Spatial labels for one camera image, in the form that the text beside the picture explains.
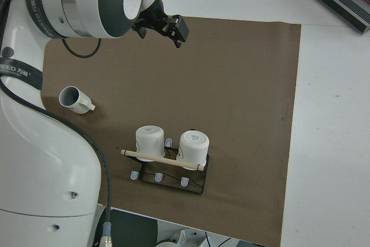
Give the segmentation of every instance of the cable connector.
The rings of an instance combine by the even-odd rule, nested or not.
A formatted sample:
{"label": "cable connector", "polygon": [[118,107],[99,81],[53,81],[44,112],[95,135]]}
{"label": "cable connector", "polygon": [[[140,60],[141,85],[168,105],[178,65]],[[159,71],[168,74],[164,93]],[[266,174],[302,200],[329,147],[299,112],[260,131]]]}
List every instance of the cable connector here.
{"label": "cable connector", "polygon": [[112,224],[110,222],[105,222],[103,224],[103,236],[100,239],[99,247],[112,247],[112,238],[110,236],[110,227]]}

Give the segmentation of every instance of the white table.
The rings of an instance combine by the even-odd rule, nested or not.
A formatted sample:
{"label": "white table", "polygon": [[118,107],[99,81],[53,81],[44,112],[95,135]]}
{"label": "white table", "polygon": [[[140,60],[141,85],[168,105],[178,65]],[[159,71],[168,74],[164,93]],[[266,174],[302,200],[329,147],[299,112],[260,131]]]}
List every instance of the white table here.
{"label": "white table", "polygon": [[317,0],[164,0],[168,14],[302,24],[282,247],[370,242],[370,33]]}

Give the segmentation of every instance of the wooden handle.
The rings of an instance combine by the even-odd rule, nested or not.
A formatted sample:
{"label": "wooden handle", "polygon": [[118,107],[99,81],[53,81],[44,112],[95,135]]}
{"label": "wooden handle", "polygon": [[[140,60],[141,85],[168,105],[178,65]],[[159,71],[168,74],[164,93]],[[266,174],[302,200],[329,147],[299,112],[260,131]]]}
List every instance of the wooden handle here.
{"label": "wooden handle", "polygon": [[168,159],[168,158],[150,156],[148,154],[137,153],[137,152],[133,152],[131,150],[122,150],[121,154],[123,154],[125,156],[132,156],[132,157],[136,157],[136,158],[143,158],[143,159],[153,160],[153,161],[156,161],[156,162],[161,162],[161,163],[170,164],[170,165],[174,165],[174,166],[186,167],[186,168],[193,169],[193,170],[199,170],[199,171],[204,170],[204,167],[202,165],[199,165],[199,164],[196,165],[196,164],[193,164],[193,163],[181,162],[181,161]]}

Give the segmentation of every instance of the brown mat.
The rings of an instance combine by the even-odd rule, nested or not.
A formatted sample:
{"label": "brown mat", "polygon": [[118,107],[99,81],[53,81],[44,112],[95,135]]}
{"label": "brown mat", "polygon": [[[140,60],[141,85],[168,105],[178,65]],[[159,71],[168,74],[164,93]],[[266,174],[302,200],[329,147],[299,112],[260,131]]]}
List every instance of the brown mat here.
{"label": "brown mat", "polygon": [[[154,32],[103,40],[93,58],[72,57],[60,41],[47,46],[43,101],[90,134],[105,152],[113,205],[214,233],[279,246],[297,76],[300,25],[187,19],[181,49]],[[71,39],[79,53],[96,39]],[[97,106],[79,116],[57,101],[76,86]],[[130,179],[139,164],[135,130],[164,129],[178,146],[195,128],[210,138],[204,194]],[[105,203],[105,182],[99,201]]]}

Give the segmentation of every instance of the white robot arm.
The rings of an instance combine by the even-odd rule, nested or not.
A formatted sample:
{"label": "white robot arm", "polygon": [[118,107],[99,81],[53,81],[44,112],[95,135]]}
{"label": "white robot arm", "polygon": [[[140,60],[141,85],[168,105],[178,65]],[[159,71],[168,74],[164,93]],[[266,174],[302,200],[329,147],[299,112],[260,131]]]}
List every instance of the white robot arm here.
{"label": "white robot arm", "polygon": [[[0,0],[0,241],[85,247],[106,161],[78,127],[45,111],[45,46],[53,38],[118,38],[146,28],[185,42],[187,26],[161,0]],[[106,167],[109,182],[109,170]],[[110,188],[101,246],[111,246]]]}

